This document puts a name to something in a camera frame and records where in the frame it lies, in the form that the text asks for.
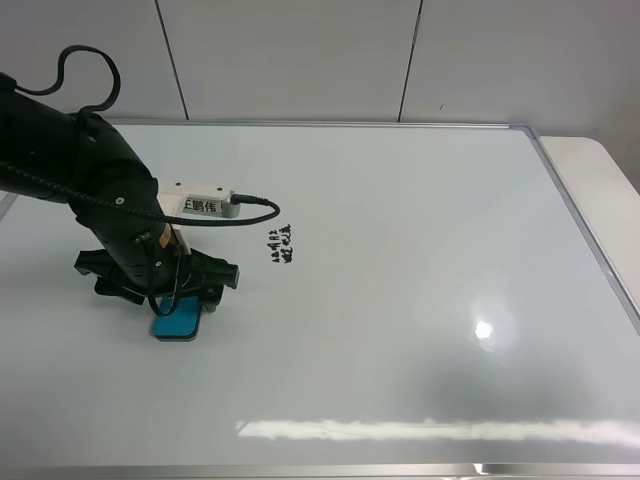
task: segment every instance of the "robotic arm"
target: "robotic arm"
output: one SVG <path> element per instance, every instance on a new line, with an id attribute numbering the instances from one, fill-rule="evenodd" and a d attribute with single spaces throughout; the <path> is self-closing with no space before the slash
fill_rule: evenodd
<path id="1" fill-rule="evenodd" d="M 107 61 L 114 83 L 105 102 L 67 115 L 18 93 L 48 95 L 58 90 L 67 56 L 79 50 Z M 158 181 L 117 130 L 95 113 L 109 108 L 119 89 L 111 58 L 82 45 L 63 50 L 56 83 L 46 90 L 27 90 L 0 73 L 0 190 L 69 204 L 78 223 L 104 246 L 80 252 L 75 263 L 81 274 L 98 277 L 97 294 L 138 305 L 146 298 L 158 316 L 174 313 L 186 297 L 214 310 L 224 287 L 237 287 L 238 267 L 190 249 L 179 226 L 252 225 L 276 217 L 280 209 L 269 200 L 223 188 L 193 192 L 176 184 L 159 195 Z M 207 202 L 208 215 L 223 219 L 175 216 L 189 211 L 194 198 Z M 232 220 L 242 203 L 268 206 L 273 212 Z M 168 311 L 160 309 L 157 297 L 172 297 Z"/>

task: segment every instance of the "whiteboard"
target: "whiteboard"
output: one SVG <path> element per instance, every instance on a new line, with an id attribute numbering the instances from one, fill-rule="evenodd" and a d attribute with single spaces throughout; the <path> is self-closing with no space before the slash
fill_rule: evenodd
<path id="1" fill-rule="evenodd" d="M 239 288 L 193 342 L 161 343 L 146 305 L 74 271 L 99 244 L 68 207 L 19 198 L 0 223 L 0 465 L 640 459 L 640 338 L 523 132 L 119 130 L 161 181 L 282 216 L 186 228 Z"/>

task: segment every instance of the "white wall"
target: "white wall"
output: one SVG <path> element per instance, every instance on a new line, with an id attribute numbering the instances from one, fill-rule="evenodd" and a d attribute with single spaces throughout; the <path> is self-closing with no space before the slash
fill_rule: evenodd
<path id="1" fill-rule="evenodd" d="M 192 119 L 395 121 L 420 0 L 160 0 Z M 640 0 L 424 0 L 402 121 L 530 121 L 600 140 L 640 187 Z M 0 0 L 0 70 L 53 82 L 57 54 L 104 49 L 106 116 L 184 119 L 153 0 Z M 70 57 L 63 110 L 106 96 Z"/>

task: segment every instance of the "whiteboard frame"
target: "whiteboard frame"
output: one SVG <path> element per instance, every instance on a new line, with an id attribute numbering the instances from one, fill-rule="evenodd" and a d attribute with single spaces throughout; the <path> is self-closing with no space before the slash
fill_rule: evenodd
<path id="1" fill-rule="evenodd" d="M 519 130 L 529 138 L 540 161 L 560 193 L 567 209 L 586 240 L 596 261 L 602 268 L 618 300 L 640 335 L 640 311 L 624 283 L 607 259 L 602 246 L 590 230 L 566 185 L 553 165 L 540 141 L 537 131 L 528 124 L 506 123 L 375 123 L 375 122 L 206 122 L 162 120 L 113 120 L 119 125 L 148 126 L 255 126 L 255 127 L 345 127 L 345 128 L 446 128 Z M 17 198 L 7 194 L 0 200 L 0 220 Z M 247 465 L 158 465 L 158 466 L 96 466 L 96 467 L 37 467 L 0 468 L 0 480 L 29 478 L 54 479 L 180 479 L 180 478 L 350 478 L 374 479 L 380 477 L 629 477 L 640 476 L 640 464 L 594 463 L 442 463 L 442 464 L 392 464 L 392 465 L 299 465 L 299 466 L 247 466 Z"/>

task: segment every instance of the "blue eraser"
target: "blue eraser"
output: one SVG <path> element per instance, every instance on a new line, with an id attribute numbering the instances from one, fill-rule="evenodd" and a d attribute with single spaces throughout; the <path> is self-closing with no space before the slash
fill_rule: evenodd
<path id="1" fill-rule="evenodd" d="M 164 297 L 160 302 L 160 309 L 166 312 L 170 306 L 171 299 Z M 193 340 L 200 326 L 200 311 L 198 297 L 182 298 L 171 315 L 155 318 L 151 324 L 151 335 L 165 341 Z"/>

